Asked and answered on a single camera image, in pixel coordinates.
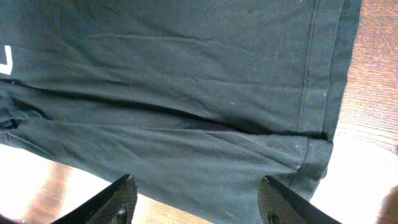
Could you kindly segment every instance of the garment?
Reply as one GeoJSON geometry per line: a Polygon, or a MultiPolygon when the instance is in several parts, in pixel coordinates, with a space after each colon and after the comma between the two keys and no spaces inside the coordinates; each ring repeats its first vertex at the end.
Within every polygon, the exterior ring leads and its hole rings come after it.
{"type": "Polygon", "coordinates": [[[0,5],[0,143],[215,223],[260,223],[265,175],[309,199],[325,174],[360,1],[0,5]]]}

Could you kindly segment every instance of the white print on fabric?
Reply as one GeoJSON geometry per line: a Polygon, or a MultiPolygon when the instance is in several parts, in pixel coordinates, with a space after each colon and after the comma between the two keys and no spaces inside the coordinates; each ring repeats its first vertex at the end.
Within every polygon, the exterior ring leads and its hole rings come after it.
{"type": "Polygon", "coordinates": [[[6,60],[7,64],[0,64],[0,73],[11,75],[12,71],[12,55],[11,55],[11,47],[8,45],[4,46],[4,50],[6,51],[6,60]]]}

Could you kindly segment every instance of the light wood surface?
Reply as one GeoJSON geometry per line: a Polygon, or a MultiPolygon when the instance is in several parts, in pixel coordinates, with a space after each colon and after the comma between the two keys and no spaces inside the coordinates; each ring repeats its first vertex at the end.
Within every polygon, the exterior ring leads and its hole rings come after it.
{"type": "MultiPolygon", "coordinates": [[[[343,223],[398,223],[398,1],[364,0],[335,146],[312,203],[343,223]]],[[[0,213],[50,223],[109,183],[0,146],[0,213]]],[[[134,223],[208,223],[140,196],[134,223]]]]}

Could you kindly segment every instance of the brown wood grain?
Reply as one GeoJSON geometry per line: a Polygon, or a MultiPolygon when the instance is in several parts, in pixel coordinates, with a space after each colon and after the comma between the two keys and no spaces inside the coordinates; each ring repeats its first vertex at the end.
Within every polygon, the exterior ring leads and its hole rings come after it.
{"type": "MultiPolygon", "coordinates": [[[[343,152],[345,146],[352,145],[348,144],[349,141],[361,141],[369,147],[376,147],[380,152],[398,154],[397,33],[397,1],[363,1],[353,61],[335,136],[335,141],[338,142],[335,145],[336,151],[343,152]]],[[[34,172],[26,171],[29,175],[35,175],[34,172]]],[[[18,199],[19,204],[25,205],[27,209],[15,213],[13,218],[25,220],[26,223],[48,223],[66,214],[105,186],[106,183],[85,172],[52,163],[49,178],[34,199],[18,199]],[[71,186],[91,190],[86,191],[84,196],[79,196],[79,190],[71,190],[71,186]]],[[[386,197],[382,208],[377,211],[380,223],[398,223],[396,192],[396,188],[392,189],[391,196],[386,197]]],[[[363,202],[353,203],[360,206],[363,202]]],[[[146,197],[139,198],[135,215],[134,223],[209,223],[146,197]]]]}

